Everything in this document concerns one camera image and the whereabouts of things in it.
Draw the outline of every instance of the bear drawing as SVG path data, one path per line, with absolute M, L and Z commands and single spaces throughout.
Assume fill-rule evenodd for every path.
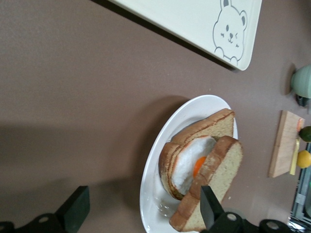
M 220 0 L 221 11 L 213 28 L 215 53 L 237 65 L 244 52 L 245 11 L 239 12 L 231 0 Z

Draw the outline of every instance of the brown table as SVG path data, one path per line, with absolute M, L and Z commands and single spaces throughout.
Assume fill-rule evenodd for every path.
M 212 94 L 235 110 L 245 151 L 224 207 L 254 224 L 286 222 L 299 170 L 268 170 L 281 110 L 311 122 L 289 87 L 311 63 L 309 1 L 263 0 L 246 71 L 100 3 L 0 2 L 0 220 L 21 226 L 89 185 L 79 232 L 144 232 L 138 198 L 149 150 L 179 106 Z

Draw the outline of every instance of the wooden cutting board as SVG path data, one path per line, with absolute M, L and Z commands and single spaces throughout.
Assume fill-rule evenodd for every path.
M 282 111 L 270 164 L 269 177 L 290 171 L 296 139 L 305 120 L 289 111 Z

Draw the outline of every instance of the dark green fruit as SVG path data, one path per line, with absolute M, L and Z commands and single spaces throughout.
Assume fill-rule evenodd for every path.
M 305 142 L 311 142 L 311 126 L 306 126 L 299 131 L 299 137 Z

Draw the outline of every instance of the egg yolk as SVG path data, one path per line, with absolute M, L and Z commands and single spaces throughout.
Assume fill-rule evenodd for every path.
M 196 161 L 194 165 L 194 169 L 193 169 L 193 177 L 196 177 L 205 159 L 206 159 L 206 156 L 203 156 Z

